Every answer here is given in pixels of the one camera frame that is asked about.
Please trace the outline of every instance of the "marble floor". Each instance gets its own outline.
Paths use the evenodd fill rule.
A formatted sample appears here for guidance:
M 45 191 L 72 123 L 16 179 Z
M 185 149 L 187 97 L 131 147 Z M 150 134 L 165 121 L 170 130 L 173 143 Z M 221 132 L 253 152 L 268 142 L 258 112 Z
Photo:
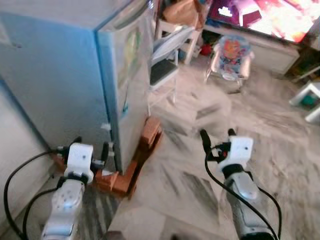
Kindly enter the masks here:
M 297 87 L 253 67 L 242 92 L 227 94 L 236 86 L 215 76 L 204 84 L 206 67 L 203 56 L 181 65 L 176 104 L 168 97 L 151 109 L 164 138 L 144 165 L 132 199 L 120 202 L 88 188 L 77 239 L 99 240 L 108 229 L 127 240 L 237 240 L 226 193 L 206 173 L 199 136 L 206 129 L 215 144 L 226 140 L 229 128 L 254 139 L 248 168 L 282 207 L 281 239 L 320 239 L 320 126 L 306 123 L 306 111 L 288 104 Z M 150 101 L 171 84 L 153 92 Z M 223 181 L 216 163 L 209 167 Z M 29 230 L 34 236 L 39 233 L 32 226 L 47 214 L 39 217 L 37 209 L 48 201 L 35 206 Z M 266 198 L 263 204 L 278 229 L 275 206 Z M 9 232 L 2 239 L 16 238 Z

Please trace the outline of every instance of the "television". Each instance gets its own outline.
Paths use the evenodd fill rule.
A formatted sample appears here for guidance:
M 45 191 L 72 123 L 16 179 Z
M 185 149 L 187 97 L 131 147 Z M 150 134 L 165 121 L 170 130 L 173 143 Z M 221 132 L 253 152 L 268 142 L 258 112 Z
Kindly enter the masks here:
M 300 43 L 320 16 L 320 0 L 213 0 L 208 18 Z

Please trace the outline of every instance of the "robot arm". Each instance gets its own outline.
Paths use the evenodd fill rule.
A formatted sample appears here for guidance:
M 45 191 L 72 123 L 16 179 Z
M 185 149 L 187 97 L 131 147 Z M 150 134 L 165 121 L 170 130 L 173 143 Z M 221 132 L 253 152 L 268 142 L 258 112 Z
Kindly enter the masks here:
M 210 138 L 205 130 L 200 131 L 207 161 L 216 161 L 224 175 L 224 185 L 248 202 L 263 216 L 266 211 L 262 205 L 261 192 L 251 174 L 245 171 L 251 158 L 253 140 L 249 137 L 236 136 L 229 130 L 229 141 L 211 148 Z M 212 149 L 217 150 L 214 156 Z M 231 194 L 227 200 L 233 212 L 233 222 L 240 240 L 278 240 L 274 238 L 266 223 L 247 205 Z
M 52 210 L 42 240 L 76 239 L 85 185 L 94 177 L 90 170 L 92 156 L 92 145 L 73 143 L 70 146 L 64 182 L 52 197 Z

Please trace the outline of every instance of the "white stool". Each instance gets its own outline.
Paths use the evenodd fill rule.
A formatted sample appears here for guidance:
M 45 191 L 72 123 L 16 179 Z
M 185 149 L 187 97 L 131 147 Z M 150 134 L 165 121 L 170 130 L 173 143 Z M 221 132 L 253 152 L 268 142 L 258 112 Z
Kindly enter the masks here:
M 159 19 L 158 26 L 157 26 L 156 39 L 161 39 L 163 32 L 173 33 L 174 31 L 177 30 L 177 28 L 180 28 L 180 27 L 181 26 L 178 24 L 172 24 Z M 200 31 L 194 31 L 188 38 L 190 39 L 190 43 L 188 44 L 188 47 L 186 49 L 183 48 L 183 50 L 186 50 L 184 64 L 187 64 L 187 65 L 190 64 L 200 33 L 201 33 Z
M 299 92 L 289 101 L 293 106 L 297 106 L 308 95 L 309 92 L 314 93 L 320 98 L 320 82 L 310 82 L 303 86 Z M 316 123 L 320 120 L 320 104 L 312 109 L 304 118 L 308 123 Z

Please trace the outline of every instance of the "refrigerator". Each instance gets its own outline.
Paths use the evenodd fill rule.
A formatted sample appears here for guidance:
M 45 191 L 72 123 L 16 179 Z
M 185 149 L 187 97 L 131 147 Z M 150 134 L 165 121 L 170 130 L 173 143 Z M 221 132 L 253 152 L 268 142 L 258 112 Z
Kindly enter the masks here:
M 1 0 L 0 79 L 50 147 L 76 137 L 124 173 L 147 118 L 151 0 Z

